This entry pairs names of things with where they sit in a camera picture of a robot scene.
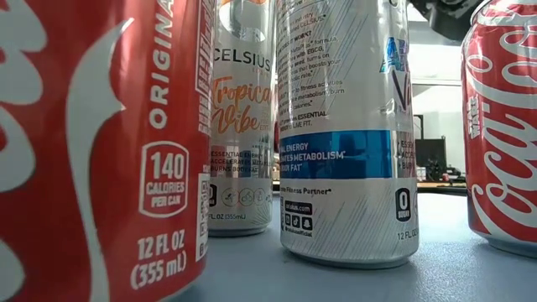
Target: coca-cola can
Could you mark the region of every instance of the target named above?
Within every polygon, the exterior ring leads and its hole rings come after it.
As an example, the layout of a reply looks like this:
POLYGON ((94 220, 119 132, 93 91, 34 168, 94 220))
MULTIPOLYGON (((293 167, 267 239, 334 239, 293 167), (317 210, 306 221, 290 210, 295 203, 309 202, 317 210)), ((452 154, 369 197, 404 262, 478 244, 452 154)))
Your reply can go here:
POLYGON ((0 300, 155 301, 201 274, 213 10, 0 1, 0 300))
POLYGON ((537 2, 488 1, 472 20, 462 64, 469 225, 537 257, 537 2))

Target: celsius can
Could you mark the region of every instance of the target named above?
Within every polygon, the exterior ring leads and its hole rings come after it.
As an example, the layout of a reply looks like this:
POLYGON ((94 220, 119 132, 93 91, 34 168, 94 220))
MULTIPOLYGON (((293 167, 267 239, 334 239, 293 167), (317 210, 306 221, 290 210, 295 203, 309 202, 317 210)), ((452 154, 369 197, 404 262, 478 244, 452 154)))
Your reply can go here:
POLYGON ((272 220, 274 1, 216 7, 209 235, 253 235, 272 220))
POLYGON ((486 1, 463 43, 470 228, 537 258, 537 2, 486 1))
POLYGON ((419 246, 405 1, 278 5, 281 242, 353 268, 419 246))
POLYGON ((205 267, 212 1, 0 1, 0 300, 155 301, 205 267))

